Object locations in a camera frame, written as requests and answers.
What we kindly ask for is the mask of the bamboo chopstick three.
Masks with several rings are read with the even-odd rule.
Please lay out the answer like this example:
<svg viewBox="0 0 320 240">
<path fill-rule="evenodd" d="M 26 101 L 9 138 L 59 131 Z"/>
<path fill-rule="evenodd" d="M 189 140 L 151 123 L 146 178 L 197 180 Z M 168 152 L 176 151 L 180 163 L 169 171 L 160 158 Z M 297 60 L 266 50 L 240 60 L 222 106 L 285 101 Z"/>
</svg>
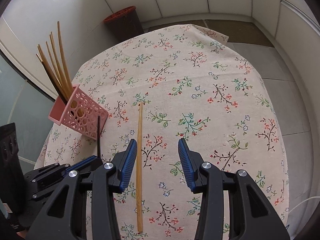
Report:
<svg viewBox="0 0 320 240">
<path fill-rule="evenodd" d="M 137 231 L 143 232 L 142 213 L 142 126 L 143 126 L 143 103 L 139 106 L 138 132 L 137 132 L 137 157 L 136 157 L 136 212 Z"/>
</svg>

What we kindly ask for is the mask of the black chopstick two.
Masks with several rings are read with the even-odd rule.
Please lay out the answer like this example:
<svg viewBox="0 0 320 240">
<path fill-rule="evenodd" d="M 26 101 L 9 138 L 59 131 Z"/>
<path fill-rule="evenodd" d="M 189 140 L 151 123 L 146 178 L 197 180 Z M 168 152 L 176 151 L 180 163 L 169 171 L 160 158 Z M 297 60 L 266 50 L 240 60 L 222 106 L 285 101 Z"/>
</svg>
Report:
<svg viewBox="0 0 320 240">
<path fill-rule="evenodd" d="M 97 118 L 97 157 L 101 159 L 101 147 L 100 147 L 100 116 Z"/>
</svg>

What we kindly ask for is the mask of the pink perforated utensil holder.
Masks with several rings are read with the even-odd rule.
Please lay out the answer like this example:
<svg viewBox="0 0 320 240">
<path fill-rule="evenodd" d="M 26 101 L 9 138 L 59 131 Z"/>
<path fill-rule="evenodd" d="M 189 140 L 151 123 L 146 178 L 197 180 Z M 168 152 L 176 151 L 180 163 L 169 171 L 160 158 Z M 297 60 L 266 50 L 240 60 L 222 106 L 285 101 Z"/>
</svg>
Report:
<svg viewBox="0 0 320 240">
<path fill-rule="evenodd" d="M 57 125 L 64 125 L 81 135 L 97 139 L 108 118 L 108 111 L 83 92 L 79 85 L 67 103 L 60 97 L 55 100 L 48 119 Z"/>
</svg>

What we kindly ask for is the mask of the bamboo chopstick eight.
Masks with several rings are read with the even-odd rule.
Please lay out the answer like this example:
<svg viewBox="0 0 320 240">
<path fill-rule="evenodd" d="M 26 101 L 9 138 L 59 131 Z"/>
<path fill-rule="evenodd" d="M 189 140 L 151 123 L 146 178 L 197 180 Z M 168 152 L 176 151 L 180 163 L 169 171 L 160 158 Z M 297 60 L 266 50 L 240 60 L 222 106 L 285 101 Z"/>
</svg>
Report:
<svg viewBox="0 0 320 240">
<path fill-rule="evenodd" d="M 54 38 L 53 38 L 53 33 L 52 33 L 52 32 L 49 34 L 49 38 L 50 38 L 51 47 L 56 48 L 55 42 L 54 42 Z"/>
</svg>

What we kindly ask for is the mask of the bamboo chopstick two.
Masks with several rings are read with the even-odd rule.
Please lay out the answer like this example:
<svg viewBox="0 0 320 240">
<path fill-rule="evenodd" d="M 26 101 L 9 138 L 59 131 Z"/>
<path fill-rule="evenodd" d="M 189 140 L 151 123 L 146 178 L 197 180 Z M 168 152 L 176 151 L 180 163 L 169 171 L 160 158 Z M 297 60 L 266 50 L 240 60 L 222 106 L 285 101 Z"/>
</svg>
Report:
<svg viewBox="0 0 320 240">
<path fill-rule="evenodd" d="M 38 49 L 38 52 L 39 52 L 38 55 L 40 56 L 40 58 L 45 62 L 46 66 L 49 67 L 52 70 L 53 74 L 55 75 L 54 69 L 50 65 L 49 61 L 46 58 L 45 53 L 43 52 L 43 50 L 42 50 L 42 48 L 41 48 L 41 46 L 39 44 L 37 45 L 37 49 Z"/>
</svg>

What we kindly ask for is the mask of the bamboo chopstick six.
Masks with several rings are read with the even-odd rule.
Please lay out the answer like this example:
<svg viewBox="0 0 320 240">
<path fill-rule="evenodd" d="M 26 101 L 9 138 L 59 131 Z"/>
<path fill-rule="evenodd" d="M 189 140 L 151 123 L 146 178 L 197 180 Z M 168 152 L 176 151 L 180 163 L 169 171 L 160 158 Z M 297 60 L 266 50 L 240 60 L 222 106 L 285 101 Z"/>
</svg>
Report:
<svg viewBox="0 0 320 240">
<path fill-rule="evenodd" d="M 61 27 L 60 27 L 59 21 L 57 22 L 57 36 L 58 36 L 60 55 L 61 55 L 62 66 L 63 66 L 63 74 L 64 74 L 65 81 L 66 81 L 66 87 L 68 89 L 68 95 L 71 96 L 71 94 L 73 93 L 73 85 L 71 82 L 71 78 L 69 75 L 67 62 L 66 62 L 66 58 L 65 58 L 65 52 L 64 52 L 64 48 L 63 48 L 63 44 L 62 44 Z"/>
</svg>

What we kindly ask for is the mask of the black chopstick one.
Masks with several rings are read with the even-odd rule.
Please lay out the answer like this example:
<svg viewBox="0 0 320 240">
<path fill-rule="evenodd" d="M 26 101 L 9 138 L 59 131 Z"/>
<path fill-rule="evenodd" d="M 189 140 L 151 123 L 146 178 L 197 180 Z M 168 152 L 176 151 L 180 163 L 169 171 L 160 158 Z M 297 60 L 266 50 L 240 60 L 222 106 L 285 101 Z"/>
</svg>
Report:
<svg viewBox="0 0 320 240">
<path fill-rule="evenodd" d="M 55 88 L 56 92 L 58 93 L 60 99 L 63 101 L 63 103 L 65 105 L 67 105 L 67 100 L 62 92 L 62 88 L 60 87 L 60 85 L 57 83 L 57 81 L 54 79 L 54 77 L 52 76 L 51 72 L 48 70 L 48 68 L 46 67 L 46 65 L 44 64 L 44 62 L 42 62 L 42 65 L 44 67 L 44 70 L 46 71 L 46 74 L 49 77 L 49 80 L 51 81 L 53 87 Z"/>
</svg>

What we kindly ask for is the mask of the bamboo chopstick one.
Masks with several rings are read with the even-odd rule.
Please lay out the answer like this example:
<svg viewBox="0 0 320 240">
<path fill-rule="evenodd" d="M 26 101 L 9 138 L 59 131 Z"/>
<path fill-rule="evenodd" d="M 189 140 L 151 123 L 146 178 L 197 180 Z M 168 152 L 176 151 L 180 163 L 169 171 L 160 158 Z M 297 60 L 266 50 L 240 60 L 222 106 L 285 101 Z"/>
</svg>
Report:
<svg viewBox="0 0 320 240">
<path fill-rule="evenodd" d="M 40 56 L 38 54 L 36 54 L 37 58 L 39 59 L 39 61 L 41 62 L 42 66 L 44 67 L 44 70 L 46 71 L 49 80 L 51 81 L 53 87 L 55 88 L 56 92 L 58 93 L 59 97 L 61 98 L 61 100 L 66 103 L 66 98 L 64 95 L 64 92 L 62 90 L 62 87 L 60 85 L 60 83 L 58 82 L 57 78 L 55 77 L 55 75 L 53 74 L 52 70 L 46 66 L 45 62 L 40 58 Z"/>
</svg>

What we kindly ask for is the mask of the glass sliding door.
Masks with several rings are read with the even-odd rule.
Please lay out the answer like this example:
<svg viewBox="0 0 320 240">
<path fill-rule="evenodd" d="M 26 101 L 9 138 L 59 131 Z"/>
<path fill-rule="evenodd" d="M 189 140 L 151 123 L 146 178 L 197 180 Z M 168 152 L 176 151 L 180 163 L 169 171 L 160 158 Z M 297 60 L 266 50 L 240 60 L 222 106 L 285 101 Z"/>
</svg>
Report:
<svg viewBox="0 0 320 240">
<path fill-rule="evenodd" d="M 15 123 L 21 161 L 36 163 L 53 126 L 48 119 L 52 106 L 1 56 L 1 125 Z"/>
</svg>

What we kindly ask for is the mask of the floral tablecloth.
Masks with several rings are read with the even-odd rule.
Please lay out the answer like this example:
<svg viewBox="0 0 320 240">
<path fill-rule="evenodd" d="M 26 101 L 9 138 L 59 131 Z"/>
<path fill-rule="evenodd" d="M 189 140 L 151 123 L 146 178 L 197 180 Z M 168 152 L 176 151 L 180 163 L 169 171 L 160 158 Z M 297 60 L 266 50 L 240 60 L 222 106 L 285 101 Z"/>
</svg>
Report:
<svg viewBox="0 0 320 240">
<path fill-rule="evenodd" d="M 227 37 L 175 25 L 113 46 L 84 63 L 73 83 L 104 107 L 101 157 L 111 160 L 142 130 L 143 232 L 132 177 L 114 201 L 121 239 L 193 239 L 201 195 L 185 183 L 179 139 L 226 172 L 246 170 L 286 223 L 289 176 L 264 82 Z"/>
</svg>

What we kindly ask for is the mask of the dark trash bin red liner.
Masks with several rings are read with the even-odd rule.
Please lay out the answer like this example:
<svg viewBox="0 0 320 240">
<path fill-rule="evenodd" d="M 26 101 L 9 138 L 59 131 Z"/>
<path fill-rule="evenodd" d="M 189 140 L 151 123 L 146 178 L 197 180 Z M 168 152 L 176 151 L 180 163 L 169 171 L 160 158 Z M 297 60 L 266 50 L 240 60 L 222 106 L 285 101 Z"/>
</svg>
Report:
<svg viewBox="0 0 320 240">
<path fill-rule="evenodd" d="M 121 9 L 104 19 L 103 23 L 118 42 L 144 34 L 136 6 Z"/>
</svg>

